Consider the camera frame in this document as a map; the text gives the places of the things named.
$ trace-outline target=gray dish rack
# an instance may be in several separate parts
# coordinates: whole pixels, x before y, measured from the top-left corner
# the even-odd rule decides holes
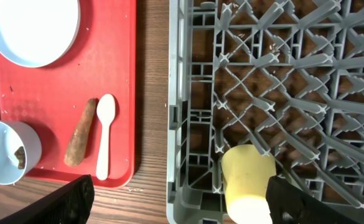
[[[280,176],[364,222],[364,0],[264,2],[170,0],[168,220],[223,223],[222,155],[254,144],[278,167],[295,153]]]

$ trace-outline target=spoon handle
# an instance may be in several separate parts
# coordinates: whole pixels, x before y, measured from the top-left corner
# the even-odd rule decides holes
[[[99,180],[105,180],[108,177],[109,137],[110,137],[110,127],[103,126],[103,129],[101,131],[99,157],[97,158],[97,167],[96,167],[96,176]]]

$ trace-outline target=white bowl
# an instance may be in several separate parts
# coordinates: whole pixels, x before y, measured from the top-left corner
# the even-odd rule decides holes
[[[78,0],[0,0],[0,53],[24,67],[42,67],[73,44]]]
[[[26,165],[18,169],[19,161],[14,153],[24,147]],[[42,154],[37,133],[20,121],[0,121],[0,184],[17,182],[38,162]]]

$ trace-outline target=red tray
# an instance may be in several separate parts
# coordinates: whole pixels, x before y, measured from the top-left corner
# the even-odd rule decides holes
[[[0,119],[23,121],[40,137],[42,157],[27,176],[69,182],[91,174],[97,186],[122,187],[134,172],[136,0],[80,0],[80,8],[77,38],[56,62],[24,68],[0,54]],[[95,177],[101,137],[97,116],[83,162],[68,167],[63,157],[86,102],[106,93],[117,104],[110,173],[101,181]]]

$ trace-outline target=brown food scrap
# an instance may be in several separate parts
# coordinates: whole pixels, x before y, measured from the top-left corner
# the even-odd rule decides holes
[[[24,147],[20,146],[20,148],[16,152],[14,152],[14,155],[19,160],[19,165],[17,168],[26,168],[26,152],[24,151]]]
[[[64,163],[70,167],[79,165],[85,157],[86,145],[88,144],[88,137],[90,126],[96,111],[96,99],[88,100],[81,115],[81,118],[72,134],[71,140],[68,144]]]

